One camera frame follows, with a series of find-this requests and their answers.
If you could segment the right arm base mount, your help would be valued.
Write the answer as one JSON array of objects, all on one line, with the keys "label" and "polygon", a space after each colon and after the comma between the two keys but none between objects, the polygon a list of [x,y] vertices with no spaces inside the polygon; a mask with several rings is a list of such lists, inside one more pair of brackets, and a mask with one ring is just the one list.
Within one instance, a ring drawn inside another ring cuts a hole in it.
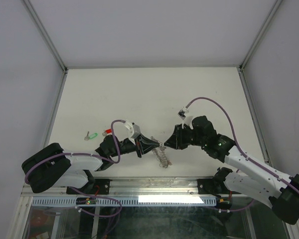
[{"label": "right arm base mount", "polygon": [[211,194],[215,197],[221,197],[221,194],[226,193],[226,190],[220,183],[212,178],[197,179],[198,194]]}]

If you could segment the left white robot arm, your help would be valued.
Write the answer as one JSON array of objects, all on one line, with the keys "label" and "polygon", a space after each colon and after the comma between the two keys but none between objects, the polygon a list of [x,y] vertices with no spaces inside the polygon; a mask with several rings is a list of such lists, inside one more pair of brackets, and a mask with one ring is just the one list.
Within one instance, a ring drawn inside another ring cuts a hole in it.
[{"label": "left white robot arm", "polygon": [[136,153],[141,158],[158,147],[158,142],[142,134],[135,142],[128,138],[118,141],[110,134],[93,153],[73,153],[52,143],[24,161],[21,168],[33,193],[51,187],[74,187],[87,194],[95,186],[92,172],[107,170],[114,164],[113,157]]}]

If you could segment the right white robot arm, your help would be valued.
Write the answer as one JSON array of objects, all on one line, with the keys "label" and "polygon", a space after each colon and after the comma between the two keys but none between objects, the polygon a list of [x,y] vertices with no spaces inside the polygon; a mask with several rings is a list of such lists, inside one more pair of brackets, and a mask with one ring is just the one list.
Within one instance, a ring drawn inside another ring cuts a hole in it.
[{"label": "right white robot arm", "polygon": [[269,207],[283,222],[299,220],[299,174],[290,176],[241,152],[231,138],[219,134],[206,116],[196,117],[191,125],[177,124],[166,147],[183,150],[199,146],[211,158],[234,168],[222,167],[214,175],[213,188],[244,194]]}]

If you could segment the metal disc with keyrings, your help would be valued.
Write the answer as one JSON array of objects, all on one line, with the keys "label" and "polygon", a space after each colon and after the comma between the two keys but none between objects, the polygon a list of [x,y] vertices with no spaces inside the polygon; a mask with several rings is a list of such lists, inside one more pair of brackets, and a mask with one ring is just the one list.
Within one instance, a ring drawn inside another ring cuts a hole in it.
[{"label": "metal disc with keyrings", "polygon": [[157,161],[159,161],[159,166],[161,168],[168,168],[169,166],[171,166],[172,163],[165,153],[166,147],[163,145],[163,143],[155,139],[153,136],[151,136],[150,139],[159,143],[159,147],[152,150],[153,154],[156,156]]}]

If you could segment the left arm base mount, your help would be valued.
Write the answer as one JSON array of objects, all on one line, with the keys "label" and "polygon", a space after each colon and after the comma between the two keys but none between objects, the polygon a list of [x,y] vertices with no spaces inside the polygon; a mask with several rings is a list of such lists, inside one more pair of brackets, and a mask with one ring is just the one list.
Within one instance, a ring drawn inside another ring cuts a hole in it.
[{"label": "left arm base mount", "polygon": [[88,182],[81,188],[77,188],[78,191],[89,195],[109,195],[111,179],[94,178],[88,179]]}]

